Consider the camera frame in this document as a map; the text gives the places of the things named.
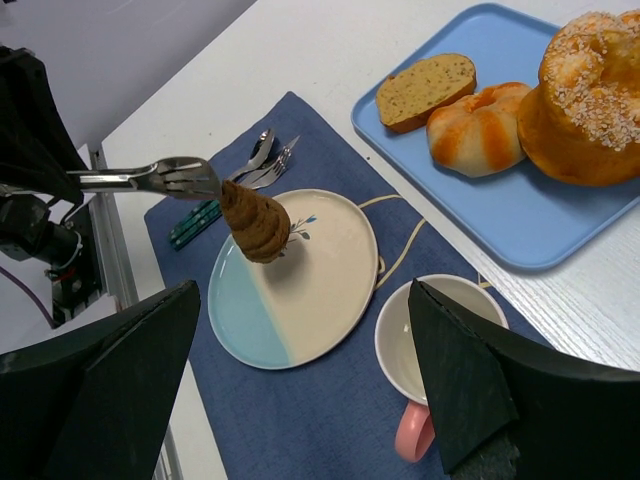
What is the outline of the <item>stainless steel tongs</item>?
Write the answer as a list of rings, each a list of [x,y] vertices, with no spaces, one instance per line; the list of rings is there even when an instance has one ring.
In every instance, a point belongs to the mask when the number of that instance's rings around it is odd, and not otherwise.
[[[84,192],[147,192],[184,200],[219,199],[221,182],[209,162],[177,156],[137,168],[69,171]]]

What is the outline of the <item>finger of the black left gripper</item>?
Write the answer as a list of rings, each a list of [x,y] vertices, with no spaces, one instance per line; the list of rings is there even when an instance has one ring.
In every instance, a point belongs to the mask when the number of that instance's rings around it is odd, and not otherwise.
[[[67,173],[84,169],[44,63],[26,48],[2,47],[1,182],[78,204],[84,194]]]

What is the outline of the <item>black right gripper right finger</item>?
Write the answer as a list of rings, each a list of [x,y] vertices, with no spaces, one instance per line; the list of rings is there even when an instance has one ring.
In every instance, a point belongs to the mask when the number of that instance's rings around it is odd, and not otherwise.
[[[531,341],[414,281],[409,313],[454,479],[635,479],[639,375]]]

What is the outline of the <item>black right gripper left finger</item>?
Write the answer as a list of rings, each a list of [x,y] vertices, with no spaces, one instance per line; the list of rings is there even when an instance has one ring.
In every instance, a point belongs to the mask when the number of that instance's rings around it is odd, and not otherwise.
[[[2,354],[2,478],[151,478],[200,304],[185,281]]]

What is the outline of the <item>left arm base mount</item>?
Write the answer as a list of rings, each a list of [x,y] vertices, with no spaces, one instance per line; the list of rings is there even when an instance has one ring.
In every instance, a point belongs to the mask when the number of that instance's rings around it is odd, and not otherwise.
[[[52,286],[53,327],[77,317],[104,291],[90,205],[77,210],[63,225],[55,225],[47,277]]]

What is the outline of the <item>brown chocolate croissant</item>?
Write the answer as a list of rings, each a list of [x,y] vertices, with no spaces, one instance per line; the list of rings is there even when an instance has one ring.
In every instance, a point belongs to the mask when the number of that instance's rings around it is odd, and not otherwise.
[[[232,237],[247,260],[267,264],[279,257],[291,227],[289,215],[280,203],[225,180],[220,206]]]

